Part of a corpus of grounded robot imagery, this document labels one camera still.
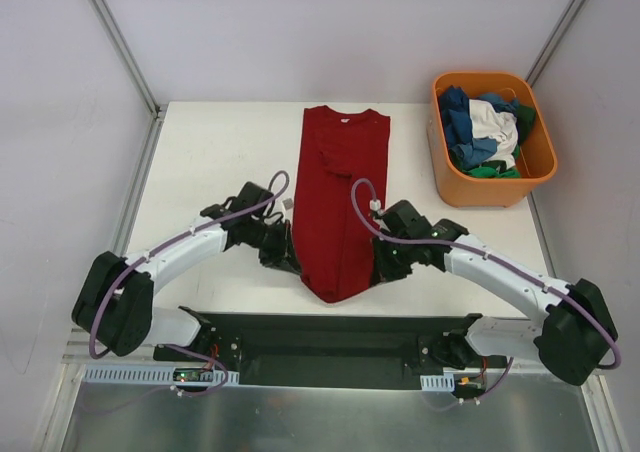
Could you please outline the red t-shirt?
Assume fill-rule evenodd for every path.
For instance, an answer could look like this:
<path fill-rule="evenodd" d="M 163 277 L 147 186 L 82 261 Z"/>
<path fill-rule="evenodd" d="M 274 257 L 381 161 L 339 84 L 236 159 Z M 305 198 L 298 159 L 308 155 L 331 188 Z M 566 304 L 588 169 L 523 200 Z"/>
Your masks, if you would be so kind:
<path fill-rule="evenodd" d="M 351 202 L 365 178 L 386 194 L 391 119 L 323 105 L 303 113 L 292 237 L 302 282 L 323 302 L 358 295 L 376 282 L 371 233 Z"/>

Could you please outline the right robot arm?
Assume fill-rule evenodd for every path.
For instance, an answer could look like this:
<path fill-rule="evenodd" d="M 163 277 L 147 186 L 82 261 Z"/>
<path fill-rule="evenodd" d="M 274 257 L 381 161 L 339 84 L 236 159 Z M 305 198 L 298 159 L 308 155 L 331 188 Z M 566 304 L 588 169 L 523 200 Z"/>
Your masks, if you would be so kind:
<path fill-rule="evenodd" d="M 401 280 L 415 264 L 468 280 L 522 313 L 520 319 L 481 316 L 450 341 L 452 359 L 473 366 L 484 356 L 539 361 L 556 378 L 582 385 L 596 370 L 615 370 L 618 333 L 600 288 L 537 273 L 495 252 L 469 233 L 435 232 L 408 239 L 380 233 L 374 257 L 384 281 Z"/>

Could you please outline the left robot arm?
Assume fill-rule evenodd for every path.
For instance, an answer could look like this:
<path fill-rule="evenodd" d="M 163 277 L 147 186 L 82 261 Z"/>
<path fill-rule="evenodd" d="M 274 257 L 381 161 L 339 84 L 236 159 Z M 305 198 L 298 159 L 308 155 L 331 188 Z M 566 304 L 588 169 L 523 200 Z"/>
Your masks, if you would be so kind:
<path fill-rule="evenodd" d="M 212 323 L 186 306 L 157 307 L 154 297 L 204 260 L 242 244 L 258 251 L 262 266 L 300 273 L 288 220 L 267 223 L 249 216 L 216 224 L 199 219 L 176 240 L 150 251 L 128 257 L 107 251 L 96 257 L 71 319 L 90 334 L 94 343 L 101 343 L 118 357 L 142 345 L 172 345 L 188 360 L 202 360 L 214 344 Z"/>

